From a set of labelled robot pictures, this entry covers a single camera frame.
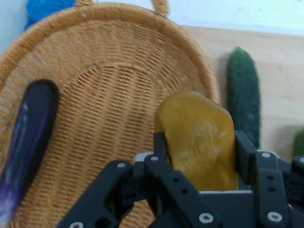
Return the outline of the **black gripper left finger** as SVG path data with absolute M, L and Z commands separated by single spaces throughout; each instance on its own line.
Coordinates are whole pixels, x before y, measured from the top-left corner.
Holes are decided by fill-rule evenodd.
M 219 228 L 221 218 L 166 161 L 164 134 L 143 161 L 108 163 L 58 223 L 60 228 L 117 228 L 136 202 L 147 201 L 153 228 Z

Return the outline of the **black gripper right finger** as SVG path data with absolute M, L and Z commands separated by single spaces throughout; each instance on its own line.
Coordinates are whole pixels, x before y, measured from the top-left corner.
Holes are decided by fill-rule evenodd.
M 259 228 L 304 226 L 304 158 L 285 162 L 259 151 L 242 131 L 235 131 L 237 171 L 256 198 Z

